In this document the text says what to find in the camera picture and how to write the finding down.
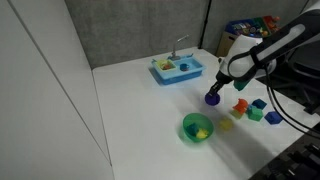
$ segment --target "white wall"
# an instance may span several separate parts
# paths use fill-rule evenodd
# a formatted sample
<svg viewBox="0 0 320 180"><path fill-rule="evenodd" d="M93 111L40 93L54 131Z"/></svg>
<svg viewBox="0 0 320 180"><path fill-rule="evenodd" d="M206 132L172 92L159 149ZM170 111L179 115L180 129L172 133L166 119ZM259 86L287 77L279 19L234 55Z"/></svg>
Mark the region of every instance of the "white wall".
<svg viewBox="0 0 320 180"><path fill-rule="evenodd" d="M10 0L109 157L91 69L64 0Z"/></svg>
<svg viewBox="0 0 320 180"><path fill-rule="evenodd" d="M0 179L113 180L108 160L6 0L0 0Z"/></svg>

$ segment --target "white tabletop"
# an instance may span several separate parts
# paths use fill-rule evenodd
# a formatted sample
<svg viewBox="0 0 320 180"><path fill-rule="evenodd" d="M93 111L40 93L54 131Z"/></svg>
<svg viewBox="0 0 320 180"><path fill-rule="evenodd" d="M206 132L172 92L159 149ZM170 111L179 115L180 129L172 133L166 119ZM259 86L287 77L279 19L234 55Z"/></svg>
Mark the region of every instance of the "white tabletop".
<svg viewBox="0 0 320 180"><path fill-rule="evenodd" d="M247 179L302 135L285 122L269 125L264 118L255 122L244 115L235 120L229 114L238 98L249 103L261 98L268 103L264 113L272 110L265 85L257 80L241 92L229 84L219 93L219 105L206 105L204 95L215 83L219 63L205 50L177 52L190 53L207 67L203 75L167 86L154 79L151 61L169 53L94 70L116 180ZM319 122L318 115L277 96L300 122L308 126ZM208 116L215 126L214 134L198 144L181 132L183 118L193 112ZM231 131L218 128L223 116L233 119Z"/></svg>

